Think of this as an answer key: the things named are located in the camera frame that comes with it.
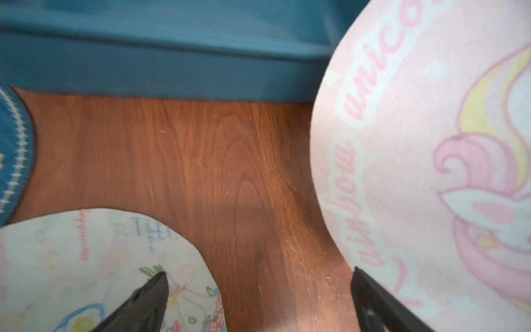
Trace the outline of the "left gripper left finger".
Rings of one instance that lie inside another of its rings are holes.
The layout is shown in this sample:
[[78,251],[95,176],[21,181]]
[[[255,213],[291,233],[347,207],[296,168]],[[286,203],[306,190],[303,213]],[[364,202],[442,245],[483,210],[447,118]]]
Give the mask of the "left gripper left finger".
[[167,273],[159,272],[100,323],[94,332],[159,332],[169,297]]

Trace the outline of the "pink unicorn coaster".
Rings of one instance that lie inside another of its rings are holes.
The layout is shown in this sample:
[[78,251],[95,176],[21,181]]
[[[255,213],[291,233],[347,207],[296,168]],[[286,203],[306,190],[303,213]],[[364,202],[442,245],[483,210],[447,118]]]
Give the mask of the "pink unicorn coaster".
[[319,88],[311,171],[348,265],[433,331],[529,331],[529,1],[370,1]]

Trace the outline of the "white butterfly coaster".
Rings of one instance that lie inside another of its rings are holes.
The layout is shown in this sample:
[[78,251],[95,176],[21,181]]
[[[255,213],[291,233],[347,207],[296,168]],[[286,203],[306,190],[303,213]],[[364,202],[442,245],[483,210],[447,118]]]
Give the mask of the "white butterfly coaster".
[[1,330],[91,331],[158,273],[163,331],[225,331],[221,293],[199,251],[143,214],[97,208],[1,229]]

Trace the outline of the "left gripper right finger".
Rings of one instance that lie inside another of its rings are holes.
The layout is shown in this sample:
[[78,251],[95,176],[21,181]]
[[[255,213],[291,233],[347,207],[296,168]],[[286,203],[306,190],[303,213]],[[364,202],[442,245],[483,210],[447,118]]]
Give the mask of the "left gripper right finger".
[[361,268],[354,268],[351,295],[361,332],[433,332]]

